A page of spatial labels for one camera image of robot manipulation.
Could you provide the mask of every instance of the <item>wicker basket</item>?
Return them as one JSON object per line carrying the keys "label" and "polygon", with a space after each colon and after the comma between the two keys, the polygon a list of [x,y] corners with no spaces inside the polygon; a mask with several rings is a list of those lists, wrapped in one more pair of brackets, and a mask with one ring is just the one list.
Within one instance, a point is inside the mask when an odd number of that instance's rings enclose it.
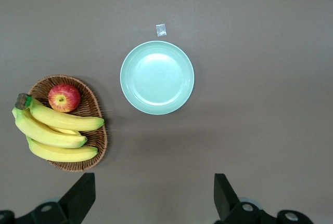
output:
{"label": "wicker basket", "polygon": [[[28,94],[39,100],[45,106],[50,107],[47,99],[48,92],[53,86],[62,83],[74,85],[81,94],[80,104],[74,111],[71,112],[71,114],[78,116],[103,117],[94,93],[87,85],[75,77],[70,77],[67,75],[52,75],[45,77],[35,83],[30,88]],[[103,158],[106,152],[108,145],[106,128],[105,126],[102,126],[101,128],[94,131],[81,131],[81,134],[86,136],[88,139],[84,146],[93,146],[98,148],[98,154],[94,158],[87,161],[74,163],[53,161],[48,162],[59,169],[71,172],[85,171],[94,167]]]}

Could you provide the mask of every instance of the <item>gray surface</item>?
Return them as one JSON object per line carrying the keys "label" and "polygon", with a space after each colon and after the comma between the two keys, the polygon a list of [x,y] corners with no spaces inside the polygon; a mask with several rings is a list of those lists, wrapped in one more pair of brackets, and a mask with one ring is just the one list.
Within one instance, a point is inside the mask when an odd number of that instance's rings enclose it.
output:
{"label": "gray surface", "polygon": [[[17,94],[67,74],[111,120],[83,223],[213,223],[213,176],[225,173],[273,216],[331,224],[332,16],[333,0],[0,0],[0,209],[21,216],[82,175],[32,155],[11,116]],[[126,55],[155,39],[196,74],[187,103],[163,116],[133,108],[119,82]]]}

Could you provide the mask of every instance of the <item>banana stem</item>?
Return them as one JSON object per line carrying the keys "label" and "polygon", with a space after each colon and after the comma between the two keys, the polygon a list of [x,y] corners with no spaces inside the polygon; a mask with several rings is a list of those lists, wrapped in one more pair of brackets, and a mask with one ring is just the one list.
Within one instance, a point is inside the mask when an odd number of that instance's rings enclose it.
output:
{"label": "banana stem", "polygon": [[20,93],[17,97],[15,107],[19,110],[25,110],[31,104],[32,97],[26,93]]}

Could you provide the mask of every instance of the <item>fruit basket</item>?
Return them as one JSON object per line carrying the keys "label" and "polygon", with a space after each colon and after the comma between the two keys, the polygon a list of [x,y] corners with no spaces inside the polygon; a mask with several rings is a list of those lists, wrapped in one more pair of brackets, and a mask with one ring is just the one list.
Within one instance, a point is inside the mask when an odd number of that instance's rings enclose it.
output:
{"label": "fruit basket", "polygon": [[[84,84],[81,80],[67,76],[67,75],[52,75],[45,77],[35,83],[28,94],[32,97],[36,98],[38,101],[43,103],[43,105],[50,107],[48,103],[48,92],[51,88],[57,84],[71,84],[75,86],[80,94],[81,94],[81,101],[79,106],[71,112],[73,115],[78,116],[97,116],[103,117],[101,109],[98,104],[98,100],[96,99],[92,90]],[[87,142],[84,146],[92,146],[98,149],[98,154],[86,161],[82,162],[73,162],[73,163],[64,163],[64,162],[53,162],[48,161],[53,166],[71,172],[81,172],[87,169],[94,167],[100,160],[103,158],[106,152],[106,148],[108,145],[108,136],[105,125],[100,127],[94,131],[81,131],[81,134],[87,137]]]}

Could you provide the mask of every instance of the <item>banana bunch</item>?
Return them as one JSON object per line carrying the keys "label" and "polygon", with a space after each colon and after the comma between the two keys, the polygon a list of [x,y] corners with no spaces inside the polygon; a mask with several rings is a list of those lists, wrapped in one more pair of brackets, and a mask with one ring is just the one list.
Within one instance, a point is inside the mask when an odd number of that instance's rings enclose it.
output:
{"label": "banana bunch", "polygon": [[19,95],[12,114],[27,137],[30,151],[43,159],[81,162],[98,153],[96,147],[83,147],[87,138],[80,131],[102,127],[103,118],[57,112],[27,94]]}

